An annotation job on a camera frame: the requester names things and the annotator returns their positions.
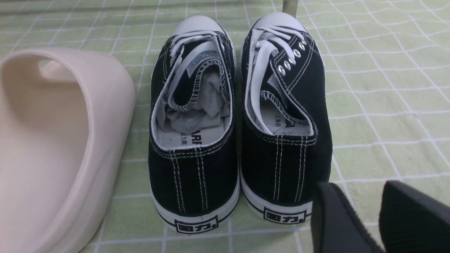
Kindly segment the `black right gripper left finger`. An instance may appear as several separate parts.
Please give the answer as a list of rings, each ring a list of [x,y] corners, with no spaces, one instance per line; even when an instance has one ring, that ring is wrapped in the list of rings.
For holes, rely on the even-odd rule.
[[[344,192],[333,183],[317,183],[313,193],[311,235],[315,253],[383,253]]]

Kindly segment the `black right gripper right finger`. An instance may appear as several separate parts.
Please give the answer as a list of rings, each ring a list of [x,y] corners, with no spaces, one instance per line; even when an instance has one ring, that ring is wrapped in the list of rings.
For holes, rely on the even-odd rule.
[[[448,253],[450,208],[400,181],[387,181],[378,221],[388,253]]]

